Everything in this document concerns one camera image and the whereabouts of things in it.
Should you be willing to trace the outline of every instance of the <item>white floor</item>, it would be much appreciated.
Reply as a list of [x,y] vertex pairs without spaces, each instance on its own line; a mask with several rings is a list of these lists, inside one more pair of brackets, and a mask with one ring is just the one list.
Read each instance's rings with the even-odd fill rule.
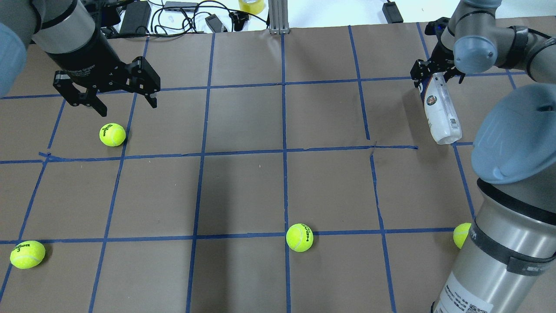
[[[151,0],[161,3],[165,0]],[[238,0],[220,0],[231,9],[239,9]],[[268,13],[268,0],[264,0],[265,9],[258,14],[266,19]],[[382,13],[382,6],[386,0],[289,0],[288,20],[290,27],[328,27],[346,25],[385,24],[386,19]],[[459,0],[395,0],[404,22],[429,22],[440,17],[450,17],[458,5]],[[202,5],[217,6],[213,2]],[[160,8],[153,6],[152,12]],[[219,19],[231,28],[227,11],[218,8],[202,8],[218,15]],[[503,0],[497,10],[498,18],[526,17],[526,16],[556,16],[555,0]],[[204,21],[207,14],[197,17],[197,29],[210,32]],[[183,15],[177,12],[162,12],[161,24],[170,27],[181,27]],[[244,30],[263,30],[266,25],[255,18],[251,18]]]

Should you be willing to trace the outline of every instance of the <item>metal post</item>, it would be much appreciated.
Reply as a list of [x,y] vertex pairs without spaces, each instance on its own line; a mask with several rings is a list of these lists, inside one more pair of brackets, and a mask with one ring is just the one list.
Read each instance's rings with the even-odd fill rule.
[[269,0],[270,34],[290,33],[287,21],[287,0]]

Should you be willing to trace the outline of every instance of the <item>tennis ball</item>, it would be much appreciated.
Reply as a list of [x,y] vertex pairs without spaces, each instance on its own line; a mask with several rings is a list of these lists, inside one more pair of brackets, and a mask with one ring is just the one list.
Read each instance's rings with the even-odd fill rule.
[[98,136],[102,143],[107,146],[119,146],[126,140],[126,130],[123,129],[122,125],[110,123],[101,128]]
[[287,245],[295,252],[307,251],[313,239],[311,228],[305,224],[295,224],[286,233]]
[[34,240],[18,244],[9,255],[9,261],[17,268],[25,270],[37,266],[44,259],[46,250],[44,246]]
[[463,223],[454,229],[454,243],[460,249],[469,234],[469,228],[471,228],[471,223]]

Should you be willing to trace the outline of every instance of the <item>white bottle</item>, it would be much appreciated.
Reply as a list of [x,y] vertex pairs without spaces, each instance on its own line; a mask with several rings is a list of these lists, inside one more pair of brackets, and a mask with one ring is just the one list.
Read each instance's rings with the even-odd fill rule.
[[461,139],[461,125],[442,73],[434,73],[419,85],[419,91],[434,141],[445,145]]

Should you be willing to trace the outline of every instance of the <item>yellow tape roll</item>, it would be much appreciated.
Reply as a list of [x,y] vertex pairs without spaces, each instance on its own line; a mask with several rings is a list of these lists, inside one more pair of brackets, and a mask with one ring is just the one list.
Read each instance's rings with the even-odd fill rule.
[[265,8],[265,2],[263,0],[239,0],[240,10],[251,13],[259,14],[262,9]]

